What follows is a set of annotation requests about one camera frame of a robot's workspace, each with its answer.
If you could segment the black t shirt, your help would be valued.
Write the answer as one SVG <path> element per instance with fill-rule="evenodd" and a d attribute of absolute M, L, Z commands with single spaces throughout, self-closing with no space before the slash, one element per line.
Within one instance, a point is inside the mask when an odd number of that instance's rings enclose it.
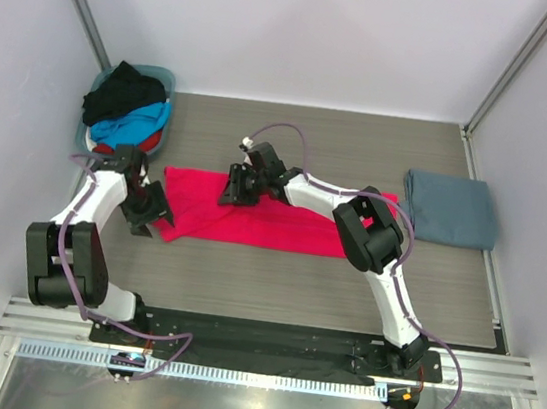
<path fill-rule="evenodd" d="M 162 82 L 141 74 L 126 61 L 120 64 L 83 100 L 82 120 L 88 127 L 155 103 L 166 101 Z"/>

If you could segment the pink red t shirt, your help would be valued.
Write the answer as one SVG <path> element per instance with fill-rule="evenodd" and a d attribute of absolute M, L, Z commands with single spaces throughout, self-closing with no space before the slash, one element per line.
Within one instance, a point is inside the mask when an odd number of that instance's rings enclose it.
<path fill-rule="evenodd" d="M 187 237 L 339 259 L 345 255 L 333 221 L 304 208 L 267 195 L 253 207 L 220 206 L 225 173 L 168 166 L 164 177 L 174 224 L 162 219 L 155 227 L 165 242 Z"/>

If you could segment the aluminium front rail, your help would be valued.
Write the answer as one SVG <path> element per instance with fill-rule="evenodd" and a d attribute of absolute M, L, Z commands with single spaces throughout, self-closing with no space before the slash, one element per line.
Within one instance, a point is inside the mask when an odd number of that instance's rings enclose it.
<path fill-rule="evenodd" d="M 76 308 L 37 307 L 13 297 L 0 317 L 0 334 L 85 344 L 91 324 Z M 536 400 L 537 386 L 530 361 L 509 355 L 455 350 L 463 376 L 463 389 L 491 395 Z"/>

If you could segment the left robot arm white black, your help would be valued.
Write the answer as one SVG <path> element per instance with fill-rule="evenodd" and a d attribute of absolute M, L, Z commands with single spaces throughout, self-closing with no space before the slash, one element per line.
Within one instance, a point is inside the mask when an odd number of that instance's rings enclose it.
<path fill-rule="evenodd" d="M 46 222 L 27 228 L 28 297 L 37 306 L 77 306 L 83 320 L 112 326 L 121 342 L 137 346 L 150 324 L 140 295 L 109 281 L 101 232 L 120 209 L 131 234 L 150 237 L 159 220 L 174 224 L 164 188 L 148 177 L 148 157 L 137 146 L 120 145 L 111 156 L 89 154 L 85 182 L 70 204 Z"/>

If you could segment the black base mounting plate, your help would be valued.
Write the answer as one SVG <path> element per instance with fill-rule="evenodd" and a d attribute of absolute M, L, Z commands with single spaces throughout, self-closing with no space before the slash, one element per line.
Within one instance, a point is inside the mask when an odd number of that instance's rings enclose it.
<path fill-rule="evenodd" d="M 285 376 L 367 376 L 443 381 L 440 354 L 430 349 L 405 367 L 379 335 L 319 329 L 167 308 L 140 306 L 128 325 L 150 335 L 191 333 L 189 363 Z"/>

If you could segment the red garment in basket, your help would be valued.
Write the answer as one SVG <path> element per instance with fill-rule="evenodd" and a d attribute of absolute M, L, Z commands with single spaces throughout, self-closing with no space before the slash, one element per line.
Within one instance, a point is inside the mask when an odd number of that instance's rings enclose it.
<path fill-rule="evenodd" d="M 161 136 L 163 135 L 163 130 L 160 129 L 157 132 L 154 132 L 143 142 L 138 144 L 138 148 L 142 152 L 150 152 L 156 148 L 158 143 L 161 142 Z M 108 144 L 97 143 L 96 146 L 92 149 L 93 153 L 99 153 L 100 155 L 112 155 L 115 152 L 115 149 L 110 147 Z"/>

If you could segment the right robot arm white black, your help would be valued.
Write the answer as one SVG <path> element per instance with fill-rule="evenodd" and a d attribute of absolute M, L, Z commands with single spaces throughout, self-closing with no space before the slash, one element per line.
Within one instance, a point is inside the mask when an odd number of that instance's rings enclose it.
<path fill-rule="evenodd" d="M 333 221 L 348 262 L 366 278 L 379 309 L 386 369 L 399 378 L 421 367 L 428 339 L 411 304 L 402 270 L 404 235 L 374 187 L 339 188 L 284 165 L 268 142 L 244 138 L 245 157 L 230 166 L 220 206 L 254 206 L 269 196 Z"/>

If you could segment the grey blue t shirt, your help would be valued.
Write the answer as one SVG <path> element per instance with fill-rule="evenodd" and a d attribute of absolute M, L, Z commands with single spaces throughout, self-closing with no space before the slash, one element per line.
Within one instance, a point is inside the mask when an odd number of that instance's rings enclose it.
<path fill-rule="evenodd" d="M 488 184 L 410 169 L 404 176 L 401 208 L 418 240 L 490 251 L 499 235 Z"/>

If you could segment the teal plastic laundry basket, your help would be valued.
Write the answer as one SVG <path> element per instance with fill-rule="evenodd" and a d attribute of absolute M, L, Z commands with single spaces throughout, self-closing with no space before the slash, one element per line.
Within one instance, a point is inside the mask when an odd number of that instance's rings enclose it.
<path fill-rule="evenodd" d="M 176 80 L 172 72 L 160 66 L 152 66 L 152 65 L 145 65 L 145 64 L 142 64 L 142 65 L 133 64 L 132 67 L 135 68 L 141 74 L 150 76 L 151 78 L 158 79 L 165 88 L 167 101 L 170 103 L 170 105 L 173 105 L 172 98 L 173 98 L 173 92 L 175 91 Z M 101 86 L 102 82 L 106 81 L 114 70 L 116 70 L 116 67 L 111 67 L 109 69 L 105 69 L 104 71 L 102 71 L 99 75 L 96 76 L 96 78 L 94 78 L 91 88 L 96 89 L 99 86 Z M 161 136 L 161 142 L 158 143 L 158 145 L 156 146 L 154 150 L 147 153 L 147 156 L 150 159 L 155 159 L 159 156 L 159 151 L 161 150 L 161 148 L 163 148 L 166 142 L 167 135 L 165 134 L 165 130 L 169 128 L 170 121 L 171 121 L 171 117 L 168 117 L 168 121 L 161 126 L 160 129 L 163 130 L 163 135 Z M 79 148 L 79 150 L 84 151 L 85 153 L 92 152 L 87 150 L 85 141 L 84 141 L 86 127 L 87 126 L 83 124 L 83 122 L 80 122 L 77 125 L 76 138 L 74 138 L 76 146 Z"/>

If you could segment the right aluminium frame post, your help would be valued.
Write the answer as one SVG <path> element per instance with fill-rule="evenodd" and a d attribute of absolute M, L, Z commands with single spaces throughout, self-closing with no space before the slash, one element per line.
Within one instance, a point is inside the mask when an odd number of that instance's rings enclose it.
<path fill-rule="evenodd" d="M 482 120 L 492 111 L 493 107 L 498 103 L 500 98 L 505 94 L 506 90 L 515 82 L 517 76 L 522 73 L 523 69 L 529 63 L 539 48 L 546 42 L 547 39 L 547 11 L 541 16 L 540 21 L 535 24 L 529 36 L 520 46 L 518 52 L 510 60 L 508 66 L 500 74 L 493 87 L 484 97 L 474 111 L 470 120 L 464 124 L 462 128 L 462 137 L 468 139 L 481 125 Z"/>

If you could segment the white garment in basket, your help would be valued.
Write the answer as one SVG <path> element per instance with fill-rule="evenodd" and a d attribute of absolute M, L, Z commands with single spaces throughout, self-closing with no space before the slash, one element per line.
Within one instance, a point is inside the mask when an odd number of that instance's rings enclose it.
<path fill-rule="evenodd" d="M 86 127 L 84 141 L 85 141 L 85 145 L 86 145 L 87 150 L 88 151 L 94 151 L 94 149 L 97 147 L 97 144 L 92 139 L 90 131 L 91 131 L 91 128 Z"/>

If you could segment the bright blue t shirt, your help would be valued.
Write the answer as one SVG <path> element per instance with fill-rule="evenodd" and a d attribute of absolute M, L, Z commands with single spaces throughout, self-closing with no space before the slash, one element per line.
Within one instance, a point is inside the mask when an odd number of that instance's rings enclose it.
<path fill-rule="evenodd" d="M 89 128 L 89 136 L 96 144 L 116 148 L 120 144 L 140 145 L 154 133 L 162 130 L 172 113 L 167 100 L 140 107 L 122 117 L 96 122 Z"/>

